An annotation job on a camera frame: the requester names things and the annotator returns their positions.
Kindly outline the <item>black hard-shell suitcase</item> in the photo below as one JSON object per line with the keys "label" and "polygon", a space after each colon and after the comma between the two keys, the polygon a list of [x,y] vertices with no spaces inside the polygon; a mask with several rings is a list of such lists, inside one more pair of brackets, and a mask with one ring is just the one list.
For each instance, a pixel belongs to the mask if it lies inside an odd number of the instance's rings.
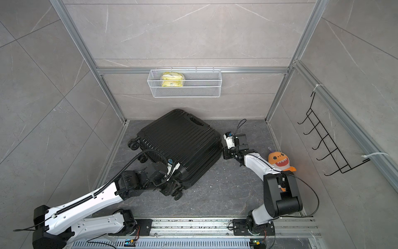
{"label": "black hard-shell suitcase", "polygon": [[[141,163],[151,160],[165,163],[169,159],[179,162],[178,170],[186,185],[182,191],[192,187],[220,158],[221,135],[209,124],[181,109],[175,109],[142,128],[128,142],[131,150],[141,149]],[[159,189],[171,178],[151,181]]]}

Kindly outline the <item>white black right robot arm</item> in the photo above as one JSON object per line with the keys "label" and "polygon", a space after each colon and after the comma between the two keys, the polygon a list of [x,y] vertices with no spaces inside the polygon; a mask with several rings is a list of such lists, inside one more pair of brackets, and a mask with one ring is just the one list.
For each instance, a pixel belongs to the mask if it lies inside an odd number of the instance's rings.
{"label": "white black right robot arm", "polygon": [[247,144],[245,134],[227,132],[223,135],[226,147],[223,149],[225,160],[235,159],[252,170],[263,181],[263,204],[250,211],[246,218],[246,227],[251,234],[260,234],[282,217],[295,218],[294,213],[303,210],[303,201],[297,181],[310,187],[301,178],[294,175],[296,169],[290,166],[289,158],[280,153],[275,161],[265,160],[255,149]]}

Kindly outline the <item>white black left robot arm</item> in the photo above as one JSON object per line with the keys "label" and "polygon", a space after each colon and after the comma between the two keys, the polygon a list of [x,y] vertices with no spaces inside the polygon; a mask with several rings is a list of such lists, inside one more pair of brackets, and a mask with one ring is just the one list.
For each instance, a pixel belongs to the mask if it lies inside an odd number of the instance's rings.
{"label": "white black left robot arm", "polygon": [[140,227],[132,211],[118,210],[112,215],[92,217],[92,214],[113,204],[138,196],[149,187],[166,184],[180,163],[167,159],[153,150],[161,160],[142,171],[129,171],[128,167],[143,158],[147,150],[134,156],[111,180],[100,188],[64,205],[42,205],[34,210],[32,246],[35,249],[63,249],[76,240],[97,239],[104,235],[139,237]]}

